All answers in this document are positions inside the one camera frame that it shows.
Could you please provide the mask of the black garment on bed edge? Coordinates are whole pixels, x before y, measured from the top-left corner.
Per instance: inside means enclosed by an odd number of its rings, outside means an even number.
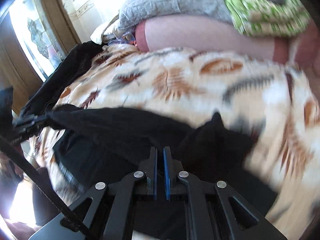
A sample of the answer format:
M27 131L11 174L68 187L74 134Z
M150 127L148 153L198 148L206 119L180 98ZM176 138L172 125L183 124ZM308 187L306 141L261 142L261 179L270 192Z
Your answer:
M77 44L22 108L20 118L43 115L52 109L65 88L91 68L92 59L103 51L102 47L92 41Z

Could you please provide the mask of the green patterned folded cloth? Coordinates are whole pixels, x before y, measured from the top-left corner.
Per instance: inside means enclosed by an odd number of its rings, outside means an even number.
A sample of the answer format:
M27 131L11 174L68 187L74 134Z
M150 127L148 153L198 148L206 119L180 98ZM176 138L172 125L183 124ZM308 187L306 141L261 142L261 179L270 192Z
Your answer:
M234 28L254 37L293 37L311 16L300 0L225 0Z

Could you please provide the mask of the leaf pattern fleece blanket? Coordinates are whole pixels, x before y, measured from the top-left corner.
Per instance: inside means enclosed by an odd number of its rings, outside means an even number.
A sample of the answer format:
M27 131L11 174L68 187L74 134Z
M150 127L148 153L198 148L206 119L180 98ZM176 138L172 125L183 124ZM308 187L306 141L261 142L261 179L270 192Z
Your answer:
M261 136L245 168L278 192L267 219L288 239L314 233L319 224L319 102L302 70L233 52L141 52L128 44L102 50L54 107L138 108L192 127L217 110L230 128L259 127Z

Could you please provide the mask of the black pants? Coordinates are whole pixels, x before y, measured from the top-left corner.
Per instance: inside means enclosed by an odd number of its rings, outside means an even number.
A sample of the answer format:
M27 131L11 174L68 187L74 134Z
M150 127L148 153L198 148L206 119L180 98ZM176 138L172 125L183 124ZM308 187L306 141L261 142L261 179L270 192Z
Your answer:
M55 194L60 214L39 239L131 239L134 231L157 239L283 239L263 216L274 192L242 170L258 132L225 128L221 115L199 128L134 108L47 112L47 126L64 130L54 145L58 165L84 195L70 207ZM165 195L165 146L177 174ZM147 195L148 159L157 148L157 200Z

